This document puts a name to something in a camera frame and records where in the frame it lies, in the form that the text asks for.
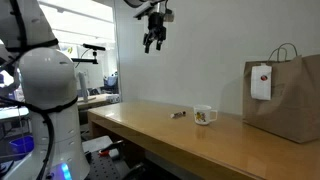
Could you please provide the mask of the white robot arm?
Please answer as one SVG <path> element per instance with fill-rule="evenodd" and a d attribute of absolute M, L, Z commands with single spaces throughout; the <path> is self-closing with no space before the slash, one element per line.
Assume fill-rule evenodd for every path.
<path fill-rule="evenodd" d="M 14 82 L 1 102 L 26 107 L 34 149 L 1 180 L 84 180 L 90 172 L 80 137 L 77 79 L 73 61 L 38 0 L 0 0 L 0 37 L 10 56 L 1 68 Z"/>

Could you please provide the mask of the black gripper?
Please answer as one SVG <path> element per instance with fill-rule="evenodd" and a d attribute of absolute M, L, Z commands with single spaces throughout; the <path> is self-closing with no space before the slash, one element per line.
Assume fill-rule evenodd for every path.
<path fill-rule="evenodd" d="M 150 50 L 150 42 L 157 40 L 156 50 L 160 51 L 162 42 L 166 39 L 166 28 L 163 26 L 164 15 L 154 12 L 148 18 L 148 32 L 144 35 L 145 53 Z"/>

